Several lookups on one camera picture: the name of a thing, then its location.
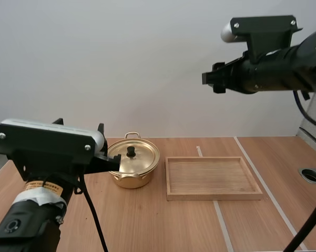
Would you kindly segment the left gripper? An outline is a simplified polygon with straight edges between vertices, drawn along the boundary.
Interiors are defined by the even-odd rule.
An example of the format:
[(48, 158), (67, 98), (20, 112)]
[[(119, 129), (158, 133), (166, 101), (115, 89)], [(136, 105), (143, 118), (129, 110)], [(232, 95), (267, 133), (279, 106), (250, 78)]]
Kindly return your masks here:
[(86, 154), (82, 157), (82, 174), (94, 174), (115, 171), (120, 169), (121, 155), (108, 157), (103, 154)]

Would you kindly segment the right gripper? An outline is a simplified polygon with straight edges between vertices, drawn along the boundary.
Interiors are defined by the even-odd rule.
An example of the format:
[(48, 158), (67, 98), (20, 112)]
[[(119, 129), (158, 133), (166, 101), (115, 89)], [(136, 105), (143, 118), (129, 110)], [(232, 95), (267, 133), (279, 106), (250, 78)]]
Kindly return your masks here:
[(229, 63), (217, 62), (213, 64), (210, 72), (202, 73), (202, 84), (210, 86), (217, 94), (226, 93), (227, 89), (238, 93), (252, 94), (252, 91), (248, 91), (242, 86), (242, 81), (238, 75), (238, 68), (246, 59), (245, 56), (242, 56)]

